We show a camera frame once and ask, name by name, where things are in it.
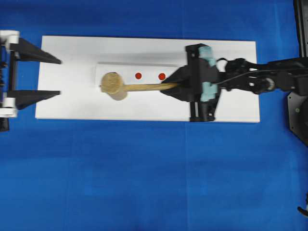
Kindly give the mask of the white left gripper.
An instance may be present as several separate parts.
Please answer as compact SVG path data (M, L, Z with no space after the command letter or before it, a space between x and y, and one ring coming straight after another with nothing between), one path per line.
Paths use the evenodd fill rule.
M20 32L2 30L0 32L0 130L9 131L9 119L17 117L17 111L37 102L60 95L60 91L15 90L16 60L22 62L42 62L61 64L55 56L41 50L23 38Z

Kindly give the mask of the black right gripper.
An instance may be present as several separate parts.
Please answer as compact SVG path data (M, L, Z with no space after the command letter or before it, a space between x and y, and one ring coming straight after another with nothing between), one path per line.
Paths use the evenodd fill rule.
M161 93L183 102L190 102L190 122L215 121L221 89L221 75L212 48L205 44L185 47L187 66L182 66L162 83L189 84L189 88L174 87Z

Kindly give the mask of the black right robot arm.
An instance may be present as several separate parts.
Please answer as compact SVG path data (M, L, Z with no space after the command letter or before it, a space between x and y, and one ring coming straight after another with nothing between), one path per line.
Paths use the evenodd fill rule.
M205 44L185 48L187 64L163 83L176 86L161 93L190 104L191 122L215 121L222 89L249 91L254 94L280 89L299 96L308 94L308 59L293 58L255 64L244 58L227 61L225 70L217 68L212 48Z

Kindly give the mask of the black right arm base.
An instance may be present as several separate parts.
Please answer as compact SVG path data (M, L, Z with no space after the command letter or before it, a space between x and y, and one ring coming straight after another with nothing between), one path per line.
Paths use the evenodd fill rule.
M290 131L308 146L308 97L291 92L287 96Z

